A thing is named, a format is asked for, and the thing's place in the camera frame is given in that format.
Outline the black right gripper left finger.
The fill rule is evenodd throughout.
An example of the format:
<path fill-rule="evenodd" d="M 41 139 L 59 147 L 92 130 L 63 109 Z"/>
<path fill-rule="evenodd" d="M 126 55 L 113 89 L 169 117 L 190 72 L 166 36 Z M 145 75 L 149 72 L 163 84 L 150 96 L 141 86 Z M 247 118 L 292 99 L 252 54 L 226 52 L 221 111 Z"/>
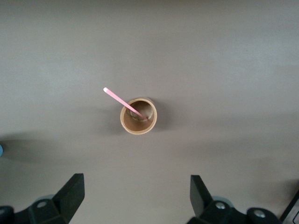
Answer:
<path fill-rule="evenodd" d="M 74 174 L 51 198 L 40 199 L 15 212 L 0 206 L 0 224 L 69 224 L 84 200 L 84 174 Z"/>

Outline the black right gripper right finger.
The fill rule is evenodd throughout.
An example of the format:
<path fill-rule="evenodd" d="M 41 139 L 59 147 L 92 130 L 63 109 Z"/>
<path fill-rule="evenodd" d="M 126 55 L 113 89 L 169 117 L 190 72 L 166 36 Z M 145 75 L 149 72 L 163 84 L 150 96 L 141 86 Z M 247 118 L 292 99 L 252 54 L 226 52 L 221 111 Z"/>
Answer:
<path fill-rule="evenodd" d="M 190 201 L 195 216 L 186 224 L 283 224 L 271 211 L 249 208 L 245 214 L 212 198 L 199 175 L 190 178 Z"/>

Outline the pink chopstick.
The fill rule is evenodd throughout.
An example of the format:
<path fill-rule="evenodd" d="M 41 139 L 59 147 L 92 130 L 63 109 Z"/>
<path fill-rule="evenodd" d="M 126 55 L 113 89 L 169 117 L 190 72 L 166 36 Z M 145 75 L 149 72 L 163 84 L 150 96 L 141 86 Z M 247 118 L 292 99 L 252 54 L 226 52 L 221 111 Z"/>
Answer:
<path fill-rule="evenodd" d="M 131 105 L 129 105 L 127 102 L 125 102 L 123 99 L 121 99 L 119 96 L 117 96 L 114 92 L 112 92 L 110 89 L 108 89 L 107 87 L 103 88 L 103 91 L 109 95 L 110 97 L 112 97 L 113 99 L 115 99 L 117 102 L 119 102 L 120 104 L 122 104 L 124 107 L 126 107 L 127 109 L 129 109 L 130 111 L 132 111 L 133 113 L 137 114 L 139 117 L 148 120 L 147 117 L 145 117 L 144 115 L 142 115 L 140 112 L 138 112 L 135 108 L 133 108 Z"/>

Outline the bamboo cup holder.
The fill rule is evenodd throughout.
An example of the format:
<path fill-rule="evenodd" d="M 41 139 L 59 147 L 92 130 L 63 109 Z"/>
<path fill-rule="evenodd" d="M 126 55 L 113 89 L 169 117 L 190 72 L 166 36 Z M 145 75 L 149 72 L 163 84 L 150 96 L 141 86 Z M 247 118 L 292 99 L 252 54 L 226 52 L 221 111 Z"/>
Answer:
<path fill-rule="evenodd" d="M 125 106 L 120 113 L 122 127 L 130 134 L 141 135 L 151 131 L 157 123 L 157 109 L 150 98 L 135 98 L 128 102 L 147 119 L 140 117 Z"/>

